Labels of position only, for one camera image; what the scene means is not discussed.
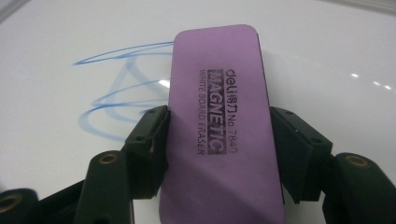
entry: purple eraser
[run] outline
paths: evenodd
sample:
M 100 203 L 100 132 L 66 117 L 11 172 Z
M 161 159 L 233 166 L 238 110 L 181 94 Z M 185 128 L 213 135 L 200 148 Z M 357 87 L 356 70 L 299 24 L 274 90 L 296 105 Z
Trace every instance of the purple eraser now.
M 163 224 L 283 223 L 259 38 L 247 25 L 175 39 Z

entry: brass screw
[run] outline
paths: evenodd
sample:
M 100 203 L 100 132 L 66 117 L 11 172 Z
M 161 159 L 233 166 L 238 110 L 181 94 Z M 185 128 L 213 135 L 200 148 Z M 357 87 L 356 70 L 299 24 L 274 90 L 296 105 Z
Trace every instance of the brass screw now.
M 19 193 L 8 195 L 0 199 L 0 214 L 12 210 L 22 201 L 22 196 Z
M 112 154 L 112 153 L 106 154 L 99 159 L 99 162 L 102 164 L 110 164 L 110 163 L 116 161 L 117 157 L 118 156 L 116 154 Z
M 358 156 L 347 156 L 346 161 L 351 163 L 352 165 L 359 166 L 359 167 L 366 167 L 369 165 L 369 162 L 362 157 Z

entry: blue marker line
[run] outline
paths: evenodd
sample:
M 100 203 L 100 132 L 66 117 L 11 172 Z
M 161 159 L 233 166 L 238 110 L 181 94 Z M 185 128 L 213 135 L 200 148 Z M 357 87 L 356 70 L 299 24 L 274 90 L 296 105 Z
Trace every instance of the blue marker line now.
M 162 52 L 162 51 L 152 52 L 155 49 L 163 49 L 171 46 L 173 46 L 173 42 L 162 42 L 162 43 L 136 46 L 126 49 L 117 49 L 74 63 L 74 65 L 83 65 L 86 63 L 99 63 L 106 60 L 126 59 L 125 65 L 122 67 L 119 74 L 115 77 L 113 83 L 111 84 L 109 92 L 106 95 L 101 96 L 98 99 L 94 100 L 92 102 L 93 108 L 84 112 L 79 117 L 78 124 L 81 127 L 81 129 L 83 129 L 88 133 L 92 133 L 106 139 L 123 142 L 125 140 L 125 136 L 116 136 L 115 134 L 111 134 L 106 131 L 95 128 L 94 125 L 90 122 L 90 116 L 95 112 L 104 110 L 108 115 L 108 117 L 111 119 L 120 120 L 128 123 L 137 123 L 138 122 L 137 118 L 125 117 L 120 113 L 118 113 L 116 108 L 139 107 L 142 108 L 142 110 L 139 112 L 139 116 L 142 116 L 146 110 L 149 110 L 155 106 L 166 104 L 168 100 L 167 91 L 163 86 L 161 86 L 158 83 L 160 80 L 159 79 L 152 80 L 149 77 L 147 77 L 145 74 L 143 74 L 139 70 L 136 64 L 136 59 L 142 56 L 150 56 L 150 57 L 171 56 L 172 52 Z M 137 79 L 138 83 L 131 85 L 129 87 L 122 88 L 121 85 L 125 81 L 125 78 L 127 78 L 128 76 L 133 76 L 135 79 Z M 155 92 L 159 96 L 159 98 L 147 99 L 142 101 L 132 101 L 132 102 L 116 102 L 117 94 L 126 91 L 131 91 L 131 94 L 133 94 L 134 90 L 141 87 L 148 88 L 149 90 Z

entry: whiteboard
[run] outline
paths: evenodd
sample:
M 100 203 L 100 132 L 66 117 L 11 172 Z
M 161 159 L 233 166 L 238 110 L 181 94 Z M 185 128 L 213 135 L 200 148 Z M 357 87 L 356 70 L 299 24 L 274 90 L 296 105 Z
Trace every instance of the whiteboard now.
M 270 104 L 297 113 L 396 180 L 396 18 L 322 1 L 29 1 L 0 23 L 0 190 L 42 199 L 118 150 L 142 111 L 167 104 L 174 37 L 231 24 L 256 28 Z M 321 202 L 286 223 L 325 223 Z M 158 198 L 136 223 L 160 223 Z

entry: magnetic eraser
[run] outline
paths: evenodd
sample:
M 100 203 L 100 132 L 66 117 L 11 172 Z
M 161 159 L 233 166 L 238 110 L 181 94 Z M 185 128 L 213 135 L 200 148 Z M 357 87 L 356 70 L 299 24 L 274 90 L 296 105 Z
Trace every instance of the magnetic eraser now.
M 174 45 L 162 224 L 283 223 L 259 38 L 247 25 Z

